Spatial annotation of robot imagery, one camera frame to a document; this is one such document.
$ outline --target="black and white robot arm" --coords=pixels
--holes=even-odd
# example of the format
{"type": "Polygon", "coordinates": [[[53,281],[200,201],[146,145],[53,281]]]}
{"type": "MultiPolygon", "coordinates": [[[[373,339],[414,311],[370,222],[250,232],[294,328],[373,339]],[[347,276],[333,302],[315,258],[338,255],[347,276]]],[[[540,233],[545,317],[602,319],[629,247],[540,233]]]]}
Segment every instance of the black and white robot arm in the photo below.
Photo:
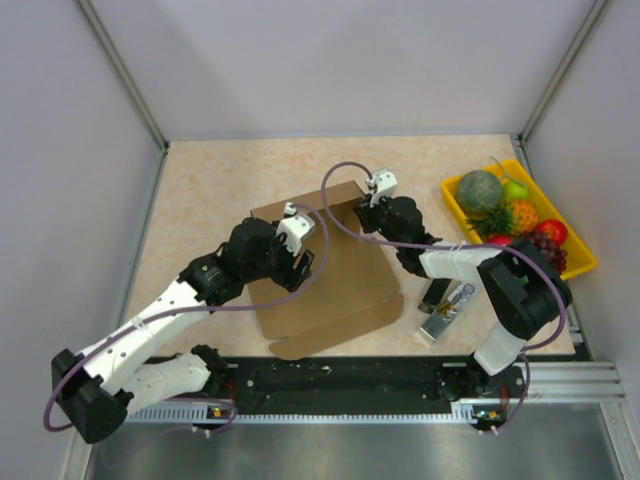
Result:
{"type": "MultiPolygon", "coordinates": [[[[480,367],[484,381],[511,365],[527,341],[558,316],[560,312],[552,292],[531,266],[496,248],[457,249],[431,236],[422,225],[422,214],[415,201],[392,196],[397,180],[388,169],[374,172],[367,185],[371,193],[355,208],[365,233],[378,232],[392,242],[445,247],[426,251],[397,248],[396,256],[405,270],[424,278],[452,279],[486,289],[498,323],[468,362],[470,369],[480,367]]],[[[571,303],[567,285],[530,242],[516,240],[511,248],[522,252],[543,270],[560,293],[565,307],[571,303]]]]}
{"type": "Polygon", "coordinates": [[[210,315],[205,306],[220,306],[238,297],[247,283],[270,278],[289,292],[310,276],[313,254],[302,241],[314,231],[306,214],[287,204],[285,218],[269,223],[247,218],[218,250],[192,260],[147,308],[107,338],[73,354],[60,352],[52,361],[55,387],[81,358],[102,349],[63,388],[56,401],[88,443],[115,431],[126,417],[176,395],[205,390],[214,397],[224,385],[225,362],[205,346],[159,364],[145,364],[162,345],[210,315]],[[145,324],[143,320],[173,309],[196,307],[145,324]],[[108,348],[105,343],[126,329],[128,335],[108,348]]]}

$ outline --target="green watermelon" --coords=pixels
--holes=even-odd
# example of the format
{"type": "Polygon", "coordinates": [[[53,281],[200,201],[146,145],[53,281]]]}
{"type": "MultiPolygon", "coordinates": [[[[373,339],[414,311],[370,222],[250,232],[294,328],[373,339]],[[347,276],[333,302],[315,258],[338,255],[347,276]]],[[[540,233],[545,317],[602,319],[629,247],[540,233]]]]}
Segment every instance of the green watermelon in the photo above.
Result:
{"type": "Polygon", "coordinates": [[[465,213],[483,215],[492,212],[502,202],[500,179],[485,170],[473,170],[460,179],[456,200],[465,213]]]}

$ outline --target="bunch of red grapes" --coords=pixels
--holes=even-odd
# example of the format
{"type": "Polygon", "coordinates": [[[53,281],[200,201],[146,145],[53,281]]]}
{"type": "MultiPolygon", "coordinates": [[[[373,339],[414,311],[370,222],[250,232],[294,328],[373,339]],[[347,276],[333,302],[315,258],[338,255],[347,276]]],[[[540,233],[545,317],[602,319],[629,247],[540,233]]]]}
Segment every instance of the bunch of red grapes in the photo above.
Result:
{"type": "Polygon", "coordinates": [[[550,240],[546,233],[534,230],[525,234],[524,237],[540,250],[540,253],[556,272],[562,273],[567,269],[567,251],[560,248],[553,240],[550,240]]]}

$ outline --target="cardboard box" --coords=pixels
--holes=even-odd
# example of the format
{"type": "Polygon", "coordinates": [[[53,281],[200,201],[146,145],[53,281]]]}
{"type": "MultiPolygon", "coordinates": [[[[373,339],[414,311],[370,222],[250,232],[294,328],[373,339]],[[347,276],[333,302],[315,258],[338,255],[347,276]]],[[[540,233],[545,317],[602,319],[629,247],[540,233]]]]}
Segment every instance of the cardboard box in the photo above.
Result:
{"type": "MultiPolygon", "coordinates": [[[[360,187],[351,181],[329,187],[327,193],[336,217],[349,229],[360,231],[353,212],[363,196],[360,187]]],[[[270,350],[285,360],[297,360],[396,321],[404,297],[382,247],[360,242],[333,225],[324,213],[319,191],[255,208],[251,214],[268,221],[280,220],[286,201],[309,204],[323,215],[329,227],[329,259],[302,296],[256,312],[264,337],[276,340],[270,350]]],[[[322,260],[320,229],[316,225],[316,231],[304,242],[304,248],[316,256],[312,269],[322,260]]],[[[271,302],[288,294],[270,280],[250,283],[248,288],[253,303],[271,302]]]]}

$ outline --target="yellow plastic container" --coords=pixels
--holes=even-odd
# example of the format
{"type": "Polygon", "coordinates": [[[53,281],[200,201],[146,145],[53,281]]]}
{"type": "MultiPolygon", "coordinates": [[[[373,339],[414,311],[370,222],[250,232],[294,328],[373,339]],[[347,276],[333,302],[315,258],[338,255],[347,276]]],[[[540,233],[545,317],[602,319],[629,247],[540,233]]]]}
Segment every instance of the yellow plastic container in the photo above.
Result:
{"type": "MultiPolygon", "coordinates": [[[[520,162],[518,162],[515,158],[511,158],[509,160],[501,162],[501,164],[511,177],[522,183],[525,183],[529,187],[531,191],[530,200],[535,203],[538,209],[540,221],[555,218],[562,221],[562,223],[567,226],[569,236],[567,237],[566,242],[562,244],[562,248],[564,248],[568,253],[567,269],[561,275],[562,279],[568,280],[596,268],[598,266],[598,260],[593,255],[593,253],[591,253],[591,250],[589,250],[589,248],[575,232],[575,230],[571,228],[571,225],[569,225],[567,221],[562,217],[562,215],[560,215],[560,212],[558,212],[556,207],[553,206],[546,195],[542,192],[540,187],[538,187],[538,185],[525,171],[522,165],[520,165],[520,162]]],[[[500,170],[500,167],[498,167],[498,165],[490,165],[484,170],[493,173],[498,178],[502,176],[502,170],[500,170]]],[[[458,205],[458,202],[456,202],[456,187],[458,186],[458,182],[461,178],[462,175],[459,175],[442,182],[442,197],[444,199],[444,203],[453,214],[456,222],[458,222],[458,225],[460,225],[460,228],[465,233],[469,242],[482,243],[482,239],[475,232],[475,230],[469,228],[469,225],[467,224],[468,217],[462,211],[460,205],[458,205]]]]}

